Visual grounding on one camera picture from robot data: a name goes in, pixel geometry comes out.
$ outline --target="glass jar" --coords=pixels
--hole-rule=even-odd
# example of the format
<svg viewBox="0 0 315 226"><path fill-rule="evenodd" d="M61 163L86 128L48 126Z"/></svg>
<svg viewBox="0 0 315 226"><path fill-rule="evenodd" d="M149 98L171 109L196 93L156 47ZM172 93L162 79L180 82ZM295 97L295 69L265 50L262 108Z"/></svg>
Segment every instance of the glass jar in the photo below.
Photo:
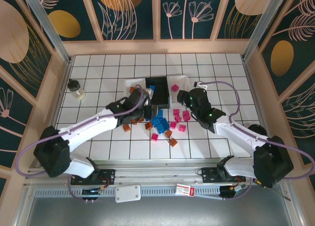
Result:
<svg viewBox="0 0 315 226"><path fill-rule="evenodd" d="M85 91L81 88L77 80L69 79L67 86L74 98L82 100L85 97Z"/></svg>

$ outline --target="pink block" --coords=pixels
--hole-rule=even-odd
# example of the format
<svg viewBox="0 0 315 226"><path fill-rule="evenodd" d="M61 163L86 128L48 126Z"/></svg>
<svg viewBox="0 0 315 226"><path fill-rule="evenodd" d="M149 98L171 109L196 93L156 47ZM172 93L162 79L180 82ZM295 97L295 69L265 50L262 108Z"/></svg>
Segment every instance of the pink block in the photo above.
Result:
<svg viewBox="0 0 315 226"><path fill-rule="evenodd" d="M169 125L169 127L171 129L175 129L176 128L177 123L176 122L171 122L171 124Z"/></svg>
<svg viewBox="0 0 315 226"><path fill-rule="evenodd" d="M184 115L183 118L185 122L188 122L190 120L190 115Z"/></svg>
<svg viewBox="0 0 315 226"><path fill-rule="evenodd" d="M176 116L175 116L175 121L176 121L177 123L179 123L181 120L182 120L182 118L181 118L179 115L176 115Z"/></svg>
<svg viewBox="0 0 315 226"><path fill-rule="evenodd" d="M186 126L185 125L179 125L179 131L185 132Z"/></svg>
<svg viewBox="0 0 315 226"><path fill-rule="evenodd" d="M152 134L152 137L151 137L151 140L152 140L152 141L157 141L157 140L158 140L157 138L158 138L158 135L155 134L155 133L153 133L153 134Z"/></svg>
<svg viewBox="0 0 315 226"><path fill-rule="evenodd" d="M179 109L174 109L174 110L173 110L173 115L174 115L174 116L179 115Z"/></svg>
<svg viewBox="0 0 315 226"><path fill-rule="evenodd" d="M174 92L178 91L178 89L179 89L179 86L177 86L176 84L174 86L172 86L172 90Z"/></svg>
<svg viewBox="0 0 315 226"><path fill-rule="evenodd" d="M189 115L189 111L183 111L183 116Z"/></svg>

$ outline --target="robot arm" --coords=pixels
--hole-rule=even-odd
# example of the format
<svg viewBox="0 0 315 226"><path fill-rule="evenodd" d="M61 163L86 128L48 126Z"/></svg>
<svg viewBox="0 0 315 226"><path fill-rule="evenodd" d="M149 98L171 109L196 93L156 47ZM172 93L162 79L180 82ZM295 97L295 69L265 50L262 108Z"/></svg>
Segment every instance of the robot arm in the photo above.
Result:
<svg viewBox="0 0 315 226"><path fill-rule="evenodd" d="M127 98L124 97L116 102L110 103L105 109L94 116L67 128L56 130L53 126L47 127L40 139L56 134L64 133L62 136L47 142L40 143L34 150L34 155L44 167L50 177L57 177L63 173L80 176L81 178L94 178L99 171L97 165L89 158L81 158L71 154L83 142L94 136L116 127L129 124L131 120L141 117L152 118L157 113L157 108L151 105L153 91L143 91L140 105L131 113L126 112L139 102L140 89L135 89Z"/></svg>
<svg viewBox="0 0 315 226"><path fill-rule="evenodd" d="M259 138L283 144L281 138L277 136L269 138L265 131L259 134L238 123L231 123L224 112L211 107L206 86L195 83L195 87L190 92L179 91L178 102L191 110L191 116L203 128L226 137L252 156L252 158L228 156L220 161L217 171L223 180L237 175L246 176L272 188L293 169L287 149L257 140Z"/></svg>

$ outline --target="grid tiles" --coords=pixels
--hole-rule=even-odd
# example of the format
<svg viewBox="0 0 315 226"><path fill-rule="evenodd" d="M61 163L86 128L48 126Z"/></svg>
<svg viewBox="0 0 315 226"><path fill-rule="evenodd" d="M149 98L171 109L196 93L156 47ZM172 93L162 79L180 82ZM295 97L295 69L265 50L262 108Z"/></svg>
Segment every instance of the grid tiles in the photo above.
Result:
<svg viewBox="0 0 315 226"><path fill-rule="evenodd" d="M250 87L239 54L147 54L147 55L83 55L76 56L70 78L84 87L86 97L76 100L67 90L59 113L57 128L68 127L96 114L109 103L124 97L124 81L150 76L189 76L191 88L195 81L225 81L232 84L241 99L240 113L234 120L248 127L259 124ZM230 114L235 111L235 93L222 84L208 86L208 98L213 107ZM174 121L173 109L163 110L168 122ZM191 119L185 132L172 130L178 144L172 148L168 139L159 135L150 141L154 130L145 130L145 122L103 132L74 150L95 161L146 159L207 159L228 155L249 157L242 148L226 138L203 129Z"/></svg>

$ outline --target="brown cube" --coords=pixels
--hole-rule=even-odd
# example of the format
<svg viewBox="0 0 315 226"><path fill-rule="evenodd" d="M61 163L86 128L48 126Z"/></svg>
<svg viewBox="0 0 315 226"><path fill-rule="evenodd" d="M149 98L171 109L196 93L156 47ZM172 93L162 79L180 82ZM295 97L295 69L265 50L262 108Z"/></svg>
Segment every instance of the brown cube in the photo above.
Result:
<svg viewBox="0 0 315 226"><path fill-rule="evenodd" d="M145 126L146 126L146 130L150 130L153 128L153 125L151 122L146 123Z"/></svg>
<svg viewBox="0 0 315 226"><path fill-rule="evenodd" d="M125 131L130 131L130 127L128 124L123 125Z"/></svg>
<svg viewBox="0 0 315 226"><path fill-rule="evenodd" d="M167 138L169 138L171 135L172 135L172 131L171 130L167 130L166 133L165 133L165 136Z"/></svg>
<svg viewBox="0 0 315 226"><path fill-rule="evenodd" d="M174 147L174 146L176 146L177 141L173 138L173 139L171 139L171 140L169 141L169 144L170 144L172 147Z"/></svg>

